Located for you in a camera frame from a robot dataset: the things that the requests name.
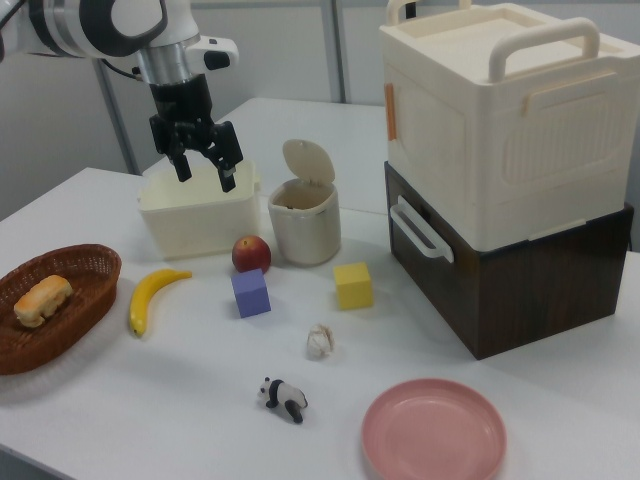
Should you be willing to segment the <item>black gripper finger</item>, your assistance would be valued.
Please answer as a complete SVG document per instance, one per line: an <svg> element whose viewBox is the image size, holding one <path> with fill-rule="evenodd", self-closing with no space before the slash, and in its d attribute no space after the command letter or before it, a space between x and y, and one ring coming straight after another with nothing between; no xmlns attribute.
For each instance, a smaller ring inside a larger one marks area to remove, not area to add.
<svg viewBox="0 0 640 480"><path fill-rule="evenodd" d="M213 124L210 128L210 140L207 158L217 169L222 191L228 193L236 187L236 165L243 160L233 124L229 121Z"/></svg>
<svg viewBox="0 0 640 480"><path fill-rule="evenodd" d="M169 149L169 160L173 165L177 178L180 182L186 182L192 177L185 149L182 146L171 147Z"/></svg>

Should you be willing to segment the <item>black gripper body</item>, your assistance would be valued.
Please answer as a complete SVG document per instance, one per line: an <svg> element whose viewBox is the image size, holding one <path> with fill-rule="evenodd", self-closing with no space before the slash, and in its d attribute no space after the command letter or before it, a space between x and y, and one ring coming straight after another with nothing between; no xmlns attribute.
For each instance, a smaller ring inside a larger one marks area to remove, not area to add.
<svg viewBox="0 0 640 480"><path fill-rule="evenodd" d="M149 121L158 153L169 155L171 139L177 132L180 140L187 134L194 136L194 141L187 141L187 149L199 151L204 156L220 155L211 118L212 100L204 74L179 84L152 85L151 92L157 114Z"/></svg>

